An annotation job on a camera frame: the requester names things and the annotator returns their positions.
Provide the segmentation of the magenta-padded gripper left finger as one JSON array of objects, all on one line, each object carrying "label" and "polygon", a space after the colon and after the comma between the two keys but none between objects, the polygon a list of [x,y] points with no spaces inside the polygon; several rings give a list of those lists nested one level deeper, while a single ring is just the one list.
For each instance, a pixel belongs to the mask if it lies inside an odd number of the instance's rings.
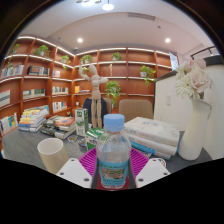
[{"label": "magenta-padded gripper left finger", "polygon": [[79,159],[70,158],[58,171],[57,176],[83,188],[90,188],[97,164],[96,149],[84,153]]}]

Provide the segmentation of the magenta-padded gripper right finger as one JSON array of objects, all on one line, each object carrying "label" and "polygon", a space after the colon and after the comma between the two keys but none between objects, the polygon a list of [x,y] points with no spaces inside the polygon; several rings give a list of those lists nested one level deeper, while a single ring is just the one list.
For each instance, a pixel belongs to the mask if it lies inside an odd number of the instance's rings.
[{"label": "magenta-padded gripper right finger", "polygon": [[130,163],[137,188],[146,186],[170,174],[163,159],[149,159],[136,149],[131,150]]}]

